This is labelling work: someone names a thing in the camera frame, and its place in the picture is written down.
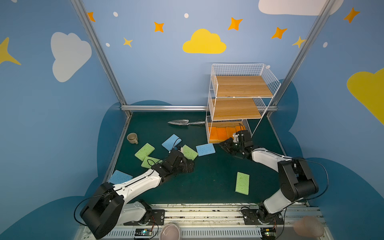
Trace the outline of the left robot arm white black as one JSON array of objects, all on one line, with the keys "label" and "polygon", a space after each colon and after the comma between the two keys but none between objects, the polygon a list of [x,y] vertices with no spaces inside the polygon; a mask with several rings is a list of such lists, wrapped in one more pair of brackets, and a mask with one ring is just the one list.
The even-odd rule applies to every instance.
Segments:
[{"label": "left robot arm white black", "polygon": [[130,201],[142,193],[154,189],[177,174],[192,173],[194,160],[188,159],[179,150],[171,150],[165,160],[157,162],[142,175],[127,182],[113,185],[109,182],[100,185],[94,195],[84,199],[86,202],[80,211],[84,221],[96,240],[109,234],[117,225],[128,222],[149,220],[151,210],[144,201]]}]

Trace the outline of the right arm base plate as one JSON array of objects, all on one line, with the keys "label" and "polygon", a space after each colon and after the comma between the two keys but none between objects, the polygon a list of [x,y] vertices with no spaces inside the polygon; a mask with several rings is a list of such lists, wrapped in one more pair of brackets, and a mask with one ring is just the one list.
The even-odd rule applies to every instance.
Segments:
[{"label": "right arm base plate", "polygon": [[264,210],[250,209],[243,207],[240,209],[245,225],[282,225],[284,223],[281,213],[269,214]]}]

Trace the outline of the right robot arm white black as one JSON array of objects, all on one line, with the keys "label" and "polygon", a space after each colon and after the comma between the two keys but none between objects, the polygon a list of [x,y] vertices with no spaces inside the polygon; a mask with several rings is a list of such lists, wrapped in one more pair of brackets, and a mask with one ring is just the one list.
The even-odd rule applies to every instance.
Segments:
[{"label": "right robot arm white black", "polygon": [[262,224],[271,222],[284,209],[297,201],[319,198],[329,188],[329,174],[326,168],[322,166],[326,174],[326,188],[321,194],[314,196],[319,192],[319,185],[308,165],[310,161],[304,158],[280,155],[265,148],[257,147],[254,145],[249,131],[238,131],[229,139],[219,143],[219,145],[232,156],[249,159],[279,174],[279,190],[259,204],[257,218]]}]

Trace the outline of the white wire wooden shelf rack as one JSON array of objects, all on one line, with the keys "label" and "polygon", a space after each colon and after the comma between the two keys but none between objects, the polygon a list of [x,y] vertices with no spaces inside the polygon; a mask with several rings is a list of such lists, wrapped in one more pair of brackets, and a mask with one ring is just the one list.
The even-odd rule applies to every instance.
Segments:
[{"label": "white wire wooden shelf rack", "polygon": [[254,134],[280,86],[266,64],[212,64],[205,120],[208,143],[211,127],[241,125]]}]

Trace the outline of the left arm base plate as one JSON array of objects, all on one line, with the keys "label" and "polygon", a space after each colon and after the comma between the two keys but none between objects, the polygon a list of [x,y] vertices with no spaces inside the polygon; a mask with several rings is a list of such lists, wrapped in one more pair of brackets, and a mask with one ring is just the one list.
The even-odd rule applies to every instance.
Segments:
[{"label": "left arm base plate", "polygon": [[138,222],[127,222],[124,226],[163,226],[165,222],[165,210],[151,210],[151,212],[145,213],[144,217]]}]

